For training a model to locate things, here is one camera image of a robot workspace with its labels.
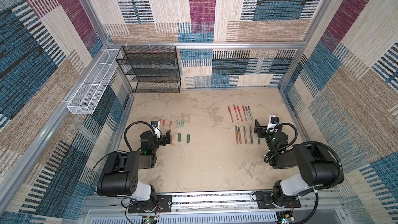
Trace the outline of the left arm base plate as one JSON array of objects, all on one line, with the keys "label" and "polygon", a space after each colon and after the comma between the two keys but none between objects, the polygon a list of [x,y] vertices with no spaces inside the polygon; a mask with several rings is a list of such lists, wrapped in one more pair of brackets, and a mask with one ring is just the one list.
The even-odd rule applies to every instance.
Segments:
[{"label": "left arm base plate", "polygon": [[141,213],[169,213],[172,209],[173,196],[172,195],[157,195],[151,196],[148,201],[134,202],[128,207],[129,214]]}]

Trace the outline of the red pen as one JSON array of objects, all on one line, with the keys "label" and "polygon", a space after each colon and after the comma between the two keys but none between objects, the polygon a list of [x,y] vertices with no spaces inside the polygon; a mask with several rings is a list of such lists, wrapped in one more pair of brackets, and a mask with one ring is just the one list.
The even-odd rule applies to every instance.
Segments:
[{"label": "red pen", "polygon": [[245,106],[244,106],[244,105],[242,105],[242,109],[243,109],[245,121],[248,121],[248,118],[247,118],[247,115],[246,115],[246,110],[245,110]]},{"label": "red pen", "polygon": [[231,109],[230,109],[229,105],[228,105],[228,111],[229,111],[229,114],[230,114],[231,121],[234,122],[234,119],[233,119],[233,116],[232,116],[232,112],[231,112]]},{"label": "red pen", "polygon": [[237,111],[238,111],[238,114],[239,114],[239,117],[240,117],[241,121],[244,121],[244,119],[243,119],[243,117],[241,115],[239,106],[237,106]]},{"label": "red pen", "polygon": [[234,107],[234,112],[235,112],[236,119],[237,119],[237,121],[239,121],[239,116],[238,116],[236,105],[233,104],[233,107]]}]

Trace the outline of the gold marker bottom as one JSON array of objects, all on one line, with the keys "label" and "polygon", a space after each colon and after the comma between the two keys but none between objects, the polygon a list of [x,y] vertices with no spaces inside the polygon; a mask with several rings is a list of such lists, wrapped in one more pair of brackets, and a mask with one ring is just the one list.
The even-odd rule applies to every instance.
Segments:
[{"label": "gold marker bottom", "polygon": [[238,132],[238,141],[239,141],[239,144],[242,144],[240,126],[237,127],[237,132]]}]

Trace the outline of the brown pen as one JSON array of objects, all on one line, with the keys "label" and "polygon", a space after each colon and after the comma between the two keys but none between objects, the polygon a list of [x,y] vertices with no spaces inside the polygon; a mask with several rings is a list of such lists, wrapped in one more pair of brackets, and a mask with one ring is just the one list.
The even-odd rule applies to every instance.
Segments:
[{"label": "brown pen", "polygon": [[243,126],[243,133],[244,133],[244,141],[245,141],[245,144],[248,144],[248,141],[247,141],[247,132],[246,132],[246,127],[245,127],[245,126]]}]

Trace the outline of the light green pen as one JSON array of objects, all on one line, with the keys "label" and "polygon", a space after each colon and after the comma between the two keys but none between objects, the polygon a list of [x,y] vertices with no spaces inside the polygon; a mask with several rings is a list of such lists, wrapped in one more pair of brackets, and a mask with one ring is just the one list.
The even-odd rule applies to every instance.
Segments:
[{"label": "light green pen", "polygon": [[250,116],[250,113],[248,111],[248,107],[247,106],[245,106],[245,113],[246,113],[248,121],[251,121],[251,116]]}]

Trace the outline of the brown pen diagonal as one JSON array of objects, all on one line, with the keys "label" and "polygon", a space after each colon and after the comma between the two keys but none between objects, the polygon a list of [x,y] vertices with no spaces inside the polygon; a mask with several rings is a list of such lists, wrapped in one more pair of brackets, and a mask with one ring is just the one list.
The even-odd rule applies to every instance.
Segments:
[{"label": "brown pen diagonal", "polygon": [[239,144],[239,139],[238,139],[238,128],[235,126],[235,137],[236,137],[236,144]]}]

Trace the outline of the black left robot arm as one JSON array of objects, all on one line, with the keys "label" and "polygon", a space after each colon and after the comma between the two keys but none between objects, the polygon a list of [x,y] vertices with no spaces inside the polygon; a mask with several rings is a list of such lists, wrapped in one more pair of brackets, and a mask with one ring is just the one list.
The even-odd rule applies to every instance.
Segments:
[{"label": "black left robot arm", "polygon": [[139,170],[151,169],[155,165],[155,152],[159,148],[155,142],[157,137],[152,131],[141,134],[143,153],[136,150],[109,154],[97,183],[97,194],[129,199],[126,208],[130,214],[170,212],[172,195],[157,196],[153,185],[138,179]]}]

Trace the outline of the light green marker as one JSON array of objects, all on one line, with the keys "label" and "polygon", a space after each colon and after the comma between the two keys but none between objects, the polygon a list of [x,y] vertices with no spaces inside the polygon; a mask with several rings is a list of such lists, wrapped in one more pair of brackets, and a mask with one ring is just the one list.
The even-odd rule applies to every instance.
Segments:
[{"label": "light green marker", "polygon": [[253,118],[253,116],[252,116],[252,113],[251,113],[251,110],[250,110],[250,107],[249,107],[249,106],[247,106],[246,112],[247,112],[247,114],[248,114],[248,118],[250,119],[250,121],[254,121],[254,118]]}]

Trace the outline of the aluminium front rail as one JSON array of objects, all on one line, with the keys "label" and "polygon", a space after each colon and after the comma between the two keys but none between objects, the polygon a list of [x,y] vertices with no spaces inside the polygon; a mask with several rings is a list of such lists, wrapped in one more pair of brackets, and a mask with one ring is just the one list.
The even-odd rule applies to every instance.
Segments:
[{"label": "aluminium front rail", "polygon": [[297,198],[300,206],[289,203],[275,208],[259,207],[254,190],[180,192],[171,194],[170,203],[160,204],[160,213],[129,213],[128,199],[87,197],[80,224],[148,224],[153,216],[158,224],[280,224],[306,218],[315,205],[310,193]]}]

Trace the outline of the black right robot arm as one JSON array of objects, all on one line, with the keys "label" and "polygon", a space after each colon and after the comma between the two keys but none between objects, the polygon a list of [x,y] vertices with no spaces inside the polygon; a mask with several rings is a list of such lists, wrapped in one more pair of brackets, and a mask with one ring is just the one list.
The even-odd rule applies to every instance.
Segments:
[{"label": "black right robot arm", "polygon": [[254,133],[267,144],[266,164],[273,169],[298,168],[298,173],[277,181],[272,190],[253,193],[252,199],[260,209],[300,207],[300,197],[333,188],[344,181],[338,154],[320,142],[297,144],[298,130],[293,124],[281,123],[277,116],[271,115],[266,126],[255,121]]}]

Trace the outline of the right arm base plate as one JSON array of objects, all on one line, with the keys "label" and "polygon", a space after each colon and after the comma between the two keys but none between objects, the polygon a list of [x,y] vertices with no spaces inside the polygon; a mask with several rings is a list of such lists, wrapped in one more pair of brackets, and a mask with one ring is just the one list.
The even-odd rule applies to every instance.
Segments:
[{"label": "right arm base plate", "polygon": [[300,208],[301,203],[295,196],[278,196],[272,191],[255,191],[252,199],[257,203],[259,209],[274,208]]}]

